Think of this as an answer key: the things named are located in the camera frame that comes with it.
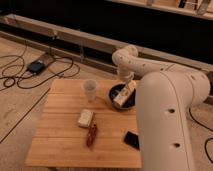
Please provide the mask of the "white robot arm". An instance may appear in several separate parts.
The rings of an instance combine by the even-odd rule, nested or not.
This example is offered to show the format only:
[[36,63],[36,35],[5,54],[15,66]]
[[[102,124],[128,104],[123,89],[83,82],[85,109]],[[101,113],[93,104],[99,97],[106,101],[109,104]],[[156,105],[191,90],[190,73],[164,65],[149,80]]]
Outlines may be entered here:
[[171,62],[140,58],[133,45],[112,54],[118,78],[135,75],[135,105],[143,171],[195,171],[186,114],[210,93],[207,75]]

